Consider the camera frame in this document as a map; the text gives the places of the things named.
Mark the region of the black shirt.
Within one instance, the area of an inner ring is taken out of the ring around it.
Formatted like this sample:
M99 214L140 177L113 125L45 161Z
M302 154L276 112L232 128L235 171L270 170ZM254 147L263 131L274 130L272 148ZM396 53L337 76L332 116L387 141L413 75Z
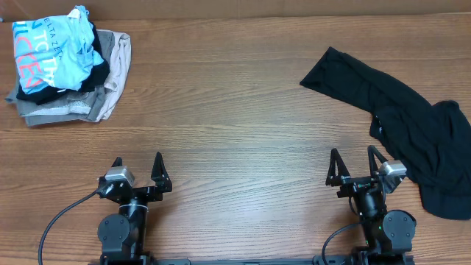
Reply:
M453 100L432 105L415 90L333 47L300 85L365 110L369 134L407 168L423 208L470 219L470 123Z

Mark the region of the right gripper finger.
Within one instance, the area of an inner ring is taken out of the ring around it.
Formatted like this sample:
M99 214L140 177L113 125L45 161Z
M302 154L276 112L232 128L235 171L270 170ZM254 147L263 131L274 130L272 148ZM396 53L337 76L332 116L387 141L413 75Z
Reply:
M384 163L387 161L387 159L373 145L370 145L367 147L367 153L368 153L368 161L369 161L369 170L371 173L374 173L378 170L378 165L376 164L377 160L380 163Z
M333 148L330 152L330 165L327 172L328 179L341 179L343 177L350 177L350 173L341 159L337 148Z

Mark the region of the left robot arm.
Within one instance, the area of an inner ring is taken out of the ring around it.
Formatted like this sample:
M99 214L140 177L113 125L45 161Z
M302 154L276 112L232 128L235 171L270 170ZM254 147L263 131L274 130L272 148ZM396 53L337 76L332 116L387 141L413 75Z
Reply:
M157 153L152 167L153 185L135 187L135 177L120 157L99 178L97 194L118 204L118 213L103 218L97 230L102 243L100 264L155 264L155 258L144 249L148 204L163 199L172 191L163 156Z

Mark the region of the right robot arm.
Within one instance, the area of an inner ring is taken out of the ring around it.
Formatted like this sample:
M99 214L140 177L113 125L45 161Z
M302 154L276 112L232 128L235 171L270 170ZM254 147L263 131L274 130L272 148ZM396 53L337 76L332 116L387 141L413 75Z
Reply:
M399 160L387 160L374 146L367 147L369 175L352 177L337 149L330 152L325 184L338 187L337 197L349 200L358 222L332 233L322 246L323 264L395 265L413 264L412 250L417 221L403 210L388 210L386 195L406 177L406 167ZM349 255L326 255L330 241L340 233L362 227L366 245L354 247Z

